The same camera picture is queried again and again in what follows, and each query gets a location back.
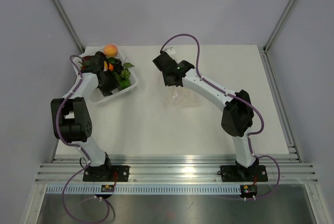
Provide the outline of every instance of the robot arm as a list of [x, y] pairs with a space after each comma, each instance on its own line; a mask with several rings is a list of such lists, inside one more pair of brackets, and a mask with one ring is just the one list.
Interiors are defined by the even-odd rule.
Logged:
[[[80, 125], [80, 132], [82, 132], [83, 135], [85, 135], [85, 137], [81, 140], [74, 139], [73, 141], [70, 141], [70, 143], [80, 146], [81, 148], [78, 148], [78, 151], [83, 156], [85, 156], [85, 154], [81, 150], [83, 148], [90, 157], [91, 161], [90, 165], [92, 167], [98, 167], [104, 165], [105, 163], [105, 152], [102, 151], [102, 149], [98, 146], [94, 138], [91, 136], [92, 123], [86, 106], [86, 101], [89, 99], [91, 93], [98, 87], [99, 81], [97, 75], [93, 73], [84, 73], [82, 74], [82, 76], [83, 76], [83, 81], [80, 84], [79, 88], [68, 99], [69, 104], [71, 103], [73, 105], [73, 113], [69, 113], [68, 115], [63, 115], [62, 121], [63, 121], [63, 126], [66, 125], [65, 124], [66, 121], [69, 122], [75, 121], [76, 125], [78, 124]], [[80, 82], [80, 77], [78, 76], [76, 83], [73, 85], [70, 91], [62, 97], [62, 99], [65, 99], [78, 85], [79, 82]]]
[[[247, 134], [253, 123], [252, 118], [254, 113], [252, 109], [202, 81], [191, 63], [187, 61], [177, 63], [171, 57], [174, 54], [174, 49], [166, 49], [153, 60], [156, 67], [162, 72], [165, 85], [182, 86], [191, 89], [217, 106], [218, 109], [223, 112], [221, 125], [223, 129], [232, 136], [236, 151], [237, 166], [241, 166], [245, 169], [255, 166], [258, 160], [251, 155], [247, 140]], [[247, 92], [242, 90], [238, 93], [226, 87], [222, 87], [212, 80], [209, 81], [227, 93], [240, 97], [250, 103]]]
[[96, 88], [99, 88], [104, 96], [108, 96], [119, 86], [111, 71], [104, 70], [105, 58], [102, 52], [90, 56], [89, 65], [81, 71], [82, 76], [77, 77], [71, 90], [62, 98], [53, 99], [51, 102], [55, 137], [59, 139], [57, 131], [59, 126], [59, 131], [63, 137], [62, 141], [66, 145], [77, 147], [84, 157], [89, 158], [90, 163], [85, 170], [84, 181], [113, 179], [111, 175], [114, 171], [110, 159], [91, 136], [92, 122], [86, 106], [86, 100], [89, 99]]
[[[214, 81], [210, 80], [209, 78], [206, 78], [206, 80], [210, 81], [215, 86], [221, 88], [222, 90], [236, 95], [235, 91], [226, 89], [225, 87], [222, 87], [221, 85], [218, 85]], [[229, 97], [212, 86], [208, 85], [207, 83], [203, 82], [196, 74], [195, 69], [191, 69], [187, 72], [186, 76], [182, 78], [183, 87], [186, 87], [200, 95], [202, 95], [207, 100], [211, 101], [221, 112], [224, 113], [224, 109], [227, 104], [231, 103], [233, 100], [232, 97]], [[230, 130], [225, 130], [228, 134], [232, 133]], [[254, 161], [255, 157], [251, 155], [249, 152], [249, 146], [248, 146], [248, 139], [247, 134], [250, 132], [250, 127], [246, 129], [246, 131], [243, 133], [242, 136], [233, 136], [233, 143], [235, 147], [236, 152], [236, 162], [243, 167], [250, 167]]]

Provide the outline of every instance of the stainless steel surface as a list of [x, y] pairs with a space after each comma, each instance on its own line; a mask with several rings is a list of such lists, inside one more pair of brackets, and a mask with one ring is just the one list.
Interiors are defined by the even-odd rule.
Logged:
[[[270, 190], [259, 187], [260, 194]], [[73, 215], [85, 221], [104, 217], [106, 206], [98, 200], [82, 205], [88, 195], [67, 195], [66, 204]], [[307, 193], [302, 185], [281, 185], [270, 197], [243, 202], [233, 196], [209, 195], [113, 195], [109, 199], [115, 210], [105, 223], [316, 223]], [[38, 224], [70, 224], [64, 212], [61, 196], [47, 194], [44, 198]]]
[[[166, 184], [200, 184], [222, 185], [221, 176], [217, 175], [222, 164], [230, 163], [127, 163], [130, 166], [129, 180], [121, 185], [166, 185]], [[261, 161], [267, 168], [267, 184], [273, 184], [277, 180], [277, 168], [274, 163]], [[317, 183], [313, 166], [309, 163], [280, 163], [281, 184]], [[40, 166], [36, 177], [36, 183], [63, 184], [75, 172], [80, 170], [78, 160], [76, 163], [47, 163]], [[85, 184], [82, 181], [83, 174], [79, 174], [71, 183]]]
[[275, 28], [273, 30], [273, 32], [271, 33], [266, 45], [265, 45], [265, 52], [267, 53], [273, 43], [273, 41], [275, 40], [277, 34], [280, 32], [280, 29], [282, 28], [282, 25], [284, 24], [286, 18], [288, 17], [288, 15], [290, 14], [290, 11], [292, 10], [292, 8], [294, 7], [296, 0], [289, 0], [287, 5], [285, 6], [280, 18], [278, 19], [277, 24], [275, 25]]
[[52, 0], [52, 2], [54, 3], [54, 5], [55, 5], [55, 7], [56, 7], [56, 9], [57, 9], [57, 11], [58, 11], [58, 13], [59, 13], [59, 15], [61, 16], [63, 22], [65, 23], [65, 25], [66, 25], [66, 27], [67, 27], [69, 33], [71, 34], [71, 36], [72, 36], [72, 38], [73, 38], [75, 44], [76, 44], [77, 47], [79, 48], [79, 51], [80, 51], [81, 53], [83, 53], [85, 47], [84, 47], [84, 45], [81, 43], [79, 37], [77, 36], [77, 34], [76, 34], [76, 32], [75, 32], [75, 30], [74, 30], [74, 28], [73, 28], [71, 22], [69, 21], [67, 15], [66, 15], [66, 13], [65, 13], [65, 10], [63, 9], [63, 6], [62, 6], [61, 3], [60, 3], [60, 1], [59, 1], [59, 0]]

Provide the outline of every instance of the gray wall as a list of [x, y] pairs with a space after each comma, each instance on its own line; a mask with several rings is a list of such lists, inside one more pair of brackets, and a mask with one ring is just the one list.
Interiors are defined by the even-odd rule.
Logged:
[[305, 161], [334, 209], [334, 2], [299, 0], [270, 50]]
[[78, 53], [50, 0], [0, 0], [1, 223], [19, 223], [40, 162], [51, 157], [50, 101]]
[[[288, 0], [61, 0], [85, 45], [266, 43]], [[178, 39], [173, 44], [191, 42]]]

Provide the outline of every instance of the white tabletop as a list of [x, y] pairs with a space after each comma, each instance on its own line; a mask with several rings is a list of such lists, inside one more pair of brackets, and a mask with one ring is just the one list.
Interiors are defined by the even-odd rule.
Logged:
[[[177, 45], [177, 60], [195, 64], [197, 48]], [[234, 154], [232, 138], [221, 127], [222, 112], [200, 97], [201, 105], [167, 105], [158, 83], [159, 71], [152, 60], [160, 46], [119, 46], [135, 65], [138, 86], [132, 94], [101, 105], [89, 101], [92, 135], [108, 154], [225, 155]], [[200, 71], [234, 91], [244, 89], [265, 120], [265, 130], [252, 136], [257, 154], [288, 154], [267, 77], [256, 45], [202, 45]], [[260, 128], [255, 114], [252, 129]], [[61, 142], [57, 155], [78, 154]]]

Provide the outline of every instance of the metal frame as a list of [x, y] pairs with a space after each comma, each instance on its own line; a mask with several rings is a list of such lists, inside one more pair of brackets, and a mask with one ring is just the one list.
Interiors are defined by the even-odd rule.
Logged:
[[82, 44], [79, 37], [77, 36], [76, 31], [74, 30], [72, 23], [68, 19], [62, 4], [60, 3], [59, 0], [52, 0], [52, 2], [55, 5], [55, 7], [56, 7], [60, 17], [62, 18], [63, 22], [65, 23], [66, 28], [69, 31], [69, 33], [71, 34], [75, 44], [77, 45], [77, 48], [79, 49], [79, 51], [81, 53], [83, 53], [85, 51], [85, 46]]
[[289, 0], [287, 5], [285, 6], [285, 8], [284, 8], [280, 18], [278, 19], [278, 21], [277, 21], [270, 37], [269, 37], [267, 43], [265, 44], [265, 47], [264, 47], [265, 53], [268, 53], [268, 51], [269, 51], [271, 45], [273, 44], [276, 36], [278, 35], [280, 30], [282, 29], [285, 20], [287, 19], [287, 17], [290, 14], [292, 8], [296, 4], [296, 1], [297, 0]]

